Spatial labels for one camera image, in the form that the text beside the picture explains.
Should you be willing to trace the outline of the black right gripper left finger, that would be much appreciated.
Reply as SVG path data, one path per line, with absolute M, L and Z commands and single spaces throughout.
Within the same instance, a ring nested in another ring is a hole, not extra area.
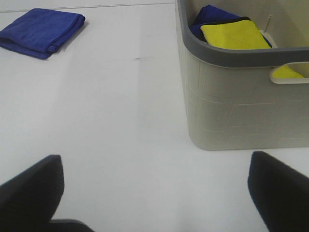
M 60 155 L 49 155 L 0 186 L 2 232 L 90 232 L 75 219 L 53 219 L 64 192 Z

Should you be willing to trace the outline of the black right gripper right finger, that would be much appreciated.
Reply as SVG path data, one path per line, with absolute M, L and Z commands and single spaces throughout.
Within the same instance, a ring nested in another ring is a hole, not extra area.
M 308 177 L 266 152 L 254 151 L 247 183 L 270 232 L 309 230 Z

